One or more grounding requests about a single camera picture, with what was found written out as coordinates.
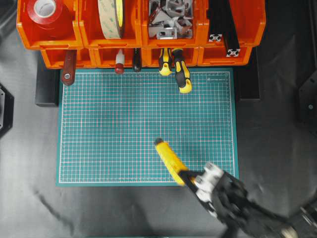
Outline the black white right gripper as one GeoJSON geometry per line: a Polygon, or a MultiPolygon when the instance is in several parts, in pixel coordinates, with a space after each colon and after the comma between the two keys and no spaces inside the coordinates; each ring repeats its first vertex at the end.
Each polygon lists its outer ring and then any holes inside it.
{"type": "Polygon", "coordinates": [[[208,162],[204,171],[181,170],[178,175],[210,215],[219,220],[243,216],[247,191],[231,174],[208,162]]]}

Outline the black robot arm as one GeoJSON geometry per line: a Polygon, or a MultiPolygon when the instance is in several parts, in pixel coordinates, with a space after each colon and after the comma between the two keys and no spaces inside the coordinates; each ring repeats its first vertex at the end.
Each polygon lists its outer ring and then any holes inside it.
{"type": "Polygon", "coordinates": [[[178,175],[209,214],[227,226],[223,238],[236,238],[239,231],[251,238],[317,236],[315,195],[284,217],[249,200],[244,184],[213,163],[201,172],[181,170],[178,175]]]}

